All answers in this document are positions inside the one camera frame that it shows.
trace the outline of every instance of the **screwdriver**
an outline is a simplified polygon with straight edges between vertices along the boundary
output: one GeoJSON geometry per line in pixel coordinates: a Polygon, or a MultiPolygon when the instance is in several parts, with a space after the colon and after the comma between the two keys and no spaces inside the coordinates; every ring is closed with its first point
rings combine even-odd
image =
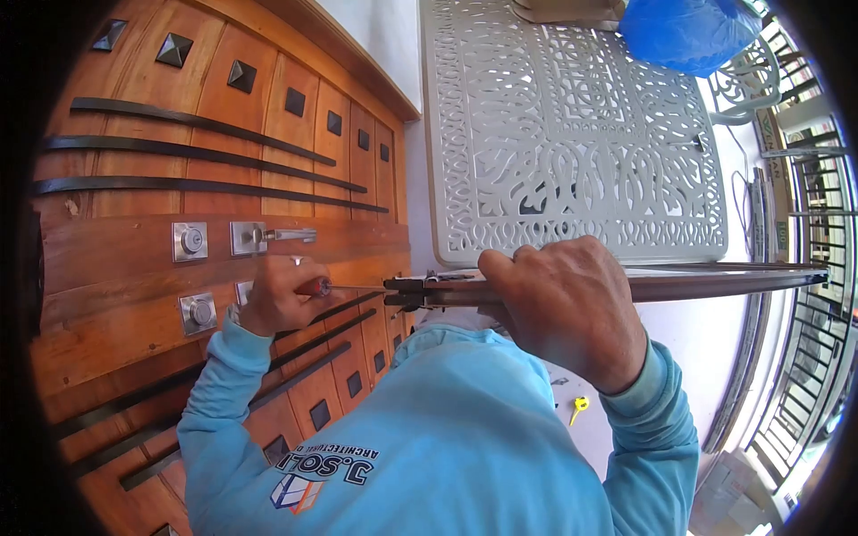
{"type": "Polygon", "coordinates": [[[383,286],[334,285],[328,277],[318,277],[315,280],[307,281],[304,285],[295,289],[296,294],[319,297],[325,297],[330,294],[331,291],[386,292],[387,289],[383,286]]]}

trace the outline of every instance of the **red screwdriver handle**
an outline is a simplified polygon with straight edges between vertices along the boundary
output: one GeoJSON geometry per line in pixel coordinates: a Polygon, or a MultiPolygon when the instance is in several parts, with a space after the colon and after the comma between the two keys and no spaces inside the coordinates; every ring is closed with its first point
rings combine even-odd
{"type": "Polygon", "coordinates": [[[305,284],[295,289],[296,294],[304,296],[327,296],[330,294],[330,278],[317,277],[312,281],[307,281],[305,284]]]}

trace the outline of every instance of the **lever door handle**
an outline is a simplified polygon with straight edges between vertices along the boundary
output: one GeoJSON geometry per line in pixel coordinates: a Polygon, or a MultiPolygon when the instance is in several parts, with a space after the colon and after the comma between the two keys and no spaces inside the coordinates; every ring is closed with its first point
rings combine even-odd
{"type": "Polygon", "coordinates": [[[254,242],[272,240],[302,240],[305,243],[316,242],[316,229],[261,229],[253,230],[254,242]]]}
{"type": "Polygon", "coordinates": [[[316,229],[268,229],[262,221],[232,221],[229,230],[234,256],[264,253],[272,240],[316,242],[316,229]]]}

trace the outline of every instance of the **deadbolt lock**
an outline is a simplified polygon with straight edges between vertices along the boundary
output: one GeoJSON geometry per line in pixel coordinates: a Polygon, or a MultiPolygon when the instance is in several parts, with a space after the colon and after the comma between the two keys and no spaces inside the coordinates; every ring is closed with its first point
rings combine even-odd
{"type": "Polygon", "coordinates": [[[215,297],[211,292],[179,298],[178,308],[182,313],[182,329],[186,336],[217,327],[215,297]]]}
{"type": "Polygon", "coordinates": [[[172,224],[172,261],[186,262],[208,257],[208,226],[204,221],[172,224]]]}

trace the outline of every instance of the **hand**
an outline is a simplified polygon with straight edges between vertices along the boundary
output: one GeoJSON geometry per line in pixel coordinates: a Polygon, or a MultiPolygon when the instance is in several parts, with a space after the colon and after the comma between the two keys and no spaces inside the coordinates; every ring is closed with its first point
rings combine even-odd
{"type": "Polygon", "coordinates": [[[335,292],[306,300],[295,294],[296,288],[322,276],[330,276],[328,269],[309,257],[301,259],[298,266],[289,256],[260,257],[253,290],[239,313],[241,327],[262,337],[306,328],[313,318],[339,300],[335,292]]]}
{"type": "Polygon", "coordinates": [[[644,326],[631,303],[623,268],[597,238],[525,245],[510,259],[483,251],[480,271],[504,300],[487,310],[529,352],[565,367],[604,394],[640,376],[644,326]]]}

